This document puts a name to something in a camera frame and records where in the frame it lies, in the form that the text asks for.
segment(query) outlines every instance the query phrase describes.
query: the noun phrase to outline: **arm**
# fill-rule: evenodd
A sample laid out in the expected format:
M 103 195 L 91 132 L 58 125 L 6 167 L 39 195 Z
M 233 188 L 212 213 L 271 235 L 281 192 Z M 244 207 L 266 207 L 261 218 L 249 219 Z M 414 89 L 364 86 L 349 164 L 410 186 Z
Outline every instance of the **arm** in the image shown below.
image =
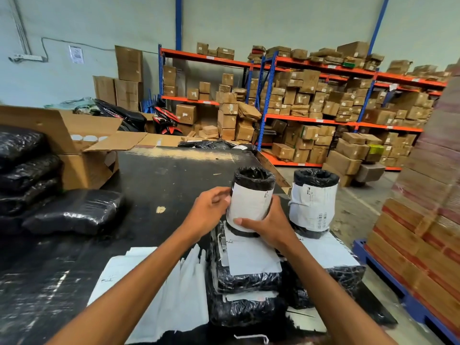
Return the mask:
M 49 345 L 124 344 L 182 254 L 212 230 L 230 203 L 230 188 L 201 193 L 181 226 L 117 284 L 48 342 Z
M 278 196 L 262 221 L 237 218 L 290 262 L 336 344 L 396 344 L 313 258 L 297 238 Z

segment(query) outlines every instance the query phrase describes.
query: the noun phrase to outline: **wall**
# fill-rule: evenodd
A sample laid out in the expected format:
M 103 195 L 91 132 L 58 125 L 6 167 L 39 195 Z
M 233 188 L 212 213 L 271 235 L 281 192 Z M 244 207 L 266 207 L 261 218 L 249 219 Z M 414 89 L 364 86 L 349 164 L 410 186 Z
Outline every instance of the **wall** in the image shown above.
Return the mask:
M 0 0 L 0 104 L 43 106 L 94 97 L 93 75 L 117 77 L 114 45 L 157 52 L 175 47 L 175 0 L 18 0 L 29 45 L 45 56 L 41 37 L 98 46 L 74 64 L 69 44 L 44 40 L 48 63 L 11 63 L 22 53 L 7 0 Z M 158 92 L 158 57 L 144 53 L 146 88 Z
M 385 71 L 391 60 L 434 64 L 444 70 L 460 57 L 460 0 L 390 0 L 374 52 L 381 53 Z
M 370 41 L 383 0 L 184 0 L 183 50 L 196 43 L 235 50 L 247 61 L 252 45 L 288 46 L 309 52 L 336 48 L 353 41 Z M 242 69 L 188 63 L 188 85 L 218 83 L 222 72 Z

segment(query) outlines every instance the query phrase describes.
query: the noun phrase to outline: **forearm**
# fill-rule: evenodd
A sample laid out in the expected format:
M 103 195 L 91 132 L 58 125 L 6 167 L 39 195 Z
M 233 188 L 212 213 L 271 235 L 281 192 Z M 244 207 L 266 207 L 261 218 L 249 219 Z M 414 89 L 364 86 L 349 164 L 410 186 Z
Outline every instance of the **forearm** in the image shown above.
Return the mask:
M 395 344 L 300 241 L 286 247 L 285 256 L 336 344 Z
M 123 344 L 193 237 L 177 229 L 151 255 L 89 305 L 49 344 Z

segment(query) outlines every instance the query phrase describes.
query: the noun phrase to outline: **person's right hand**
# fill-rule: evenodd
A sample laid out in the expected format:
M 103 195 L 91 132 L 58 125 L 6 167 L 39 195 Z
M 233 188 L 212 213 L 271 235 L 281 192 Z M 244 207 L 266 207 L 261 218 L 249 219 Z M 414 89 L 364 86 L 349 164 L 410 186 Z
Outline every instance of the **person's right hand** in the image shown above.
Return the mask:
M 265 242 L 285 254 L 286 248 L 299 242 L 289 220 L 286 218 L 279 196 L 273 195 L 270 211 L 264 220 L 251 220 L 247 218 L 235 218 L 236 225 L 257 232 Z

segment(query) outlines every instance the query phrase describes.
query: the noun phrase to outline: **stack of white paper labels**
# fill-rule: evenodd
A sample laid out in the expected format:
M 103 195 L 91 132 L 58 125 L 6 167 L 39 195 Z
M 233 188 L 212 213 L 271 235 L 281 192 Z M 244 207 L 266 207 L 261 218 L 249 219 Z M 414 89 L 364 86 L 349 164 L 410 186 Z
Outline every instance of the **stack of white paper labels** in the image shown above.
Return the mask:
M 89 298 L 94 302 L 151 254 L 156 247 L 132 247 L 125 255 L 112 257 Z M 154 342 L 164 332 L 189 331 L 209 321 L 204 271 L 206 251 L 195 245 L 187 259 L 176 264 L 126 344 Z

